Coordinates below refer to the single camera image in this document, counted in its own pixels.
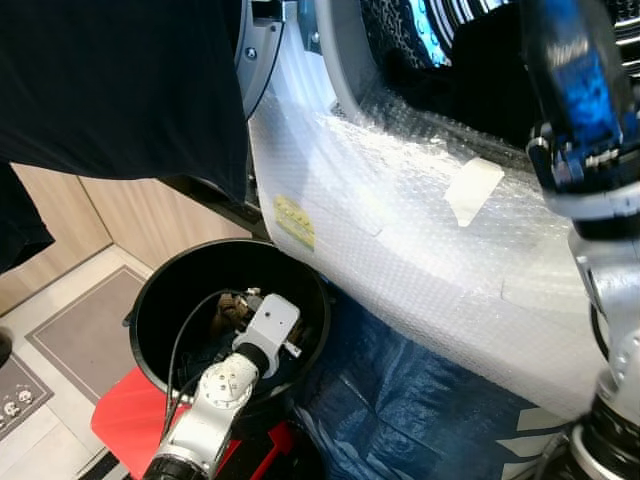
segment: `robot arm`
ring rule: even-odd
[[[231,427],[263,376],[278,368],[278,352],[300,316],[279,295],[265,297],[234,353],[210,366],[198,383],[191,409],[162,440],[144,480],[209,480],[229,444]]]
[[[522,0],[525,56],[547,123],[527,153],[607,320],[609,369],[571,458],[545,479],[640,478],[640,117],[598,0]]]

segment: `black bucket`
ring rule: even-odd
[[[299,358],[280,354],[278,372],[260,380],[234,427],[242,438],[279,423],[293,404],[295,387],[317,360],[327,339],[330,308],[325,284],[306,265],[286,256],[273,245],[254,240],[224,240],[200,245],[165,263],[147,281],[130,315],[133,355],[146,377],[167,391],[171,350],[187,316],[208,295],[223,289],[245,291],[258,287],[263,295],[277,293],[300,309],[302,335]],[[206,303],[186,327],[180,340],[176,368],[194,355],[210,364],[217,347],[211,347],[210,325],[217,299]],[[174,392],[184,378],[174,374]]]

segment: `cable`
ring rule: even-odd
[[[176,416],[176,412],[178,411],[178,407],[182,402],[182,398],[186,395],[187,390],[189,390],[189,388],[191,388],[199,378],[200,378],[199,375],[196,375],[195,377],[190,378],[189,381],[184,384],[182,389],[180,389],[180,393],[178,393],[178,397],[176,398],[176,401],[171,406],[171,409],[169,410],[169,413],[165,418],[165,423],[164,423],[164,426],[162,427],[162,435],[160,436],[161,440],[167,435],[167,433],[169,433],[169,429],[171,428],[171,422],[173,422],[173,417]]]
[[[607,342],[604,341],[604,338],[602,336],[602,330],[600,330],[600,321],[598,318],[598,309],[593,303],[591,304],[589,316],[591,317],[591,328],[593,329],[593,335],[596,337],[598,348],[600,349],[600,352],[602,353],[604,358],[609,360],[609,347],[607,346]]]
[[[173,349],[171,350],[171,358],[169,360],[169,374],[167,375],[167,399],[164,406],[164,427],[162,429],[163,432],[169,429],[168,418],[169,418],[169,409],[171,408],[171,393],[173,392],[173,371],[175,368],[175,360],[176,360],[176,353],[178,351],[178,344],[180,343],[182,334],[187,329],[187,325],[189,325],[189,323],[191,323],[191,320],[193,320],[193,318],[196,316],[196,313],[198,313],[200,309],[207,302],[209,302],[212,298],[218,297],[224,293],[231,293],[233,295],[242,295],[242,292],[239,292],[237,290],[230,290],[230,289],[218,290],[217,292],[207,295],[203,300],[200,301],[200,303],[198,303],[198,305],[196,305],[196,307],[193,310],[191,310],[191,313],[189,313],[189,315],[187,316],[187,319],[182,324],[182,327],[180,327],[180,330],[178,331],[178,335],[176,336],[175,342],[173,342]]]

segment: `wooden cabinet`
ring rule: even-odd
[[[78,177],[13,165],[49,232],[49,248],[0,275],[0,314],[111,244]]]
[[[81,181],[113,241],[154,269],[192,246],[250,236],[157,180]]]

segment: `yellow label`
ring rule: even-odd
[[[305,247],[313,250],[316,243],[316,234],[307,212],[284,195],[276,196],[273,201],[273,208],[276,212],[278,225]]]

